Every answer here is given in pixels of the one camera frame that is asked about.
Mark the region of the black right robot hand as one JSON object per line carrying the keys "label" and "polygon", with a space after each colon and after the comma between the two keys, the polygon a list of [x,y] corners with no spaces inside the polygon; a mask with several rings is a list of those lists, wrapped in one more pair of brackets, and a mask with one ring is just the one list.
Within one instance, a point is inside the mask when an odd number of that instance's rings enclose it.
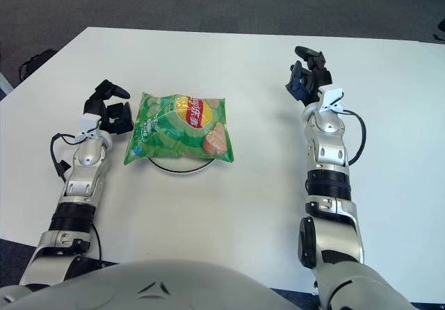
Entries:
{"label": "black right robot hand", "polygon": [[297,46],[295,53],[307,64],[304,68],[297,60],[290,68],[291,76],[285,85],[292,97],[305,106],[318,102],[318,90],[321,86],[332,84],[332,76],[325,67],[325,57],[322,51],[314,51],[303,46]]}

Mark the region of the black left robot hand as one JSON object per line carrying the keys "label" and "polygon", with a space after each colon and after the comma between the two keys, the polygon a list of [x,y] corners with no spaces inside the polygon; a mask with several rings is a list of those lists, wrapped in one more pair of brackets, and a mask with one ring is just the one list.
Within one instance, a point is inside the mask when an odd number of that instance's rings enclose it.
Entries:
{"label": "black left robot hand", "polygon": [[104,102],[111,97],[129,99],[130,94],[125,89],[105,79],[95,88],[94,93],[85,102],[83,113],[100,116],[99,129],[110,134],[120,135],[133,131],[134,122],[129,102],[106,106]]}

